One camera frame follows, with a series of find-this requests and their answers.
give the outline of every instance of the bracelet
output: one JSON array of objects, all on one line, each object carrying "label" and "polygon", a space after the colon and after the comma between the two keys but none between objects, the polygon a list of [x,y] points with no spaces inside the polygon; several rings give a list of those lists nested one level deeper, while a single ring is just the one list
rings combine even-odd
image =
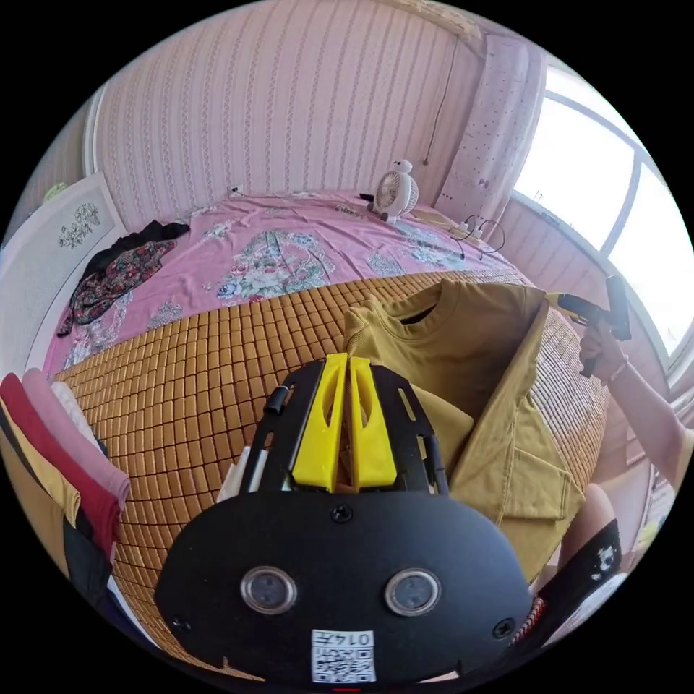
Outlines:
[{"label": "bracelet", "polygon": [[610,383],[613,383],[614,379],[617,378],[617,376],[619,376],[622,373],[622,371],[624,371],[624,369],[627,368],[628,363],[629,363],[629,357],[625,354],[624,355],[624,361],[622,361],[622,363],[615,369],[612,376],[610,376],[609,378],[606,378],[602,381],[602,385],[605,386],[605,385],[609,385]]}]

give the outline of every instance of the window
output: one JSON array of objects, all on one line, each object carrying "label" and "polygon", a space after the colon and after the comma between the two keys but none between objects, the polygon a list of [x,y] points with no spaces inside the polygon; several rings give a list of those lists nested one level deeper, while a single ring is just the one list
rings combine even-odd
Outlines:
[{"label": "window", "polygon": [[694,253],[672,195],[643,164],[631,213],[609,259],[643,302],[671,355],[694,320]]},{"label": "window", "polygon": [[617,111],[547,68],[545,99],[515,185],[609,260],[646,309],[669,368],[694,325],[694,252],[674,198]]},{"label": "window", "polygon": [[545,99],[515,189],[600,250],[622,209],[633,164],[634,150],[626,142],[582,113]]}]

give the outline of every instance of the red shirt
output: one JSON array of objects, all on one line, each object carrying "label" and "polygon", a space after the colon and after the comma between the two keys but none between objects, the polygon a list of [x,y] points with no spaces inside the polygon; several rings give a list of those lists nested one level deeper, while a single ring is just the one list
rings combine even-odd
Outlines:
[{"label": "red shirt", "polygon": [[29,443],[80,493],[80,507],[94,530],[93,541],[110,557],[120,513],[116,497],[94,482],[51,436],[16,374],[3,379],[0,398]]}]

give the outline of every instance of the pink bedsheet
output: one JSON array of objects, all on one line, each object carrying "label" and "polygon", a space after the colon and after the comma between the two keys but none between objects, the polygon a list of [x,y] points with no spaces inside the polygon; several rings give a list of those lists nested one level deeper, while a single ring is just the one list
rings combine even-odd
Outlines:
[{"label": "pink bedsheet", "polygon": [[366,205],[349,194],[304,194],[239,197],[198,210],[154,277],[98,320],[53,337],[44,371],[54,375],[182,317],[301,289],[427,271],[512,268],[499,254],[480,260],[471,244],[409,216],[386,224]]}]

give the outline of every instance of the black cable wire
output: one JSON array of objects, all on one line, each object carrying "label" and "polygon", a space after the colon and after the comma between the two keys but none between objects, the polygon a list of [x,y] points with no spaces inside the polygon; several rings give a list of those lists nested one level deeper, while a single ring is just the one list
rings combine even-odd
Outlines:
[{"label": "black cable wire", "polygon": [[502,234],[501,245],[498,248],[493,249],[492,251],[485,251],[483,249],[480,249],[479,250],[479,259],[480,260],[482,260],[483,255],[493,255],[494,253],[498,253],[504,247],[504,244],[506,243],[506,230],[496,220],[485,219],[484,221],[481,222],[481,224],[479,225],[478,228],[481,229],[482,226],[484,224],[486,224],[487,222],[493,222],[494,224],[496,224],[499,227],[499,229],[501,229],[501,234]]},{"label": "black cable wire", "polygon": [[443,98],[441,99],[441,103],[439,104],[439,110],[436,112],[436,118],[434,118],[434,129],[432,130],[432,138],[429,141],[429,147],[427,148],[427,156],[424,157],[424,161],[422,162],[425,166],[429,164],[429,154],[432,151],[432,145],[434,144],[434,136],[436,135],[436,126],[438,125],[439,122],[439,116],[441,115],[441,109],[443,108],[443,102],[446,101],[446,95],[448,94],[448,85],[450,84],[450,75],[453,73],[453,64],[455,62],[455,52],[458,50],[458,41],[460,39],[456,38],[455,43],[453,44],[453,55],[450,58],[450,66],[448,67],[448,77],[446,77],[446,86],[444,87],[443,90]]},{"label": "black cable wire", "polygon": [[[475,215],[469,215],[463,223],[467,225],[468,222],[470,221],[470,219],[475,220],[475,222],[477,221],[477,218],[475,217]],[[457,241],[458,246],[460,247],[460,255],[463,257],[463,259],[465,258],[465,250],[463,249],[463,243],[462,242],[465,241],[466,239],[468,239],[470,236],[472,236],[472,234],[475,233],[476,229],[479,229],[481,231],[482,227],[487,222],[492,222],[493,224],[496,224],[499,227],[499,229],[501,229],[502,241],[501,241],[501,245],[498,248],[495,248],[491,251],[485,251],[484,249],[480,248],[479,249],[479,259],[482,260],[482,258],[485,255],[493,255],[494,253],[498,253],[504,247],[504,244],[506,243],[506,231],[505,231],[505,229],[497,221],[495,221],[493,219],[484,219],[479,223],[479,226],[476,226],[473,223],[473,225],[471,227],[469,227],[468,233],[462,239],[459,236],[455,236],[455,235],[453,236],[453,238]]]}]

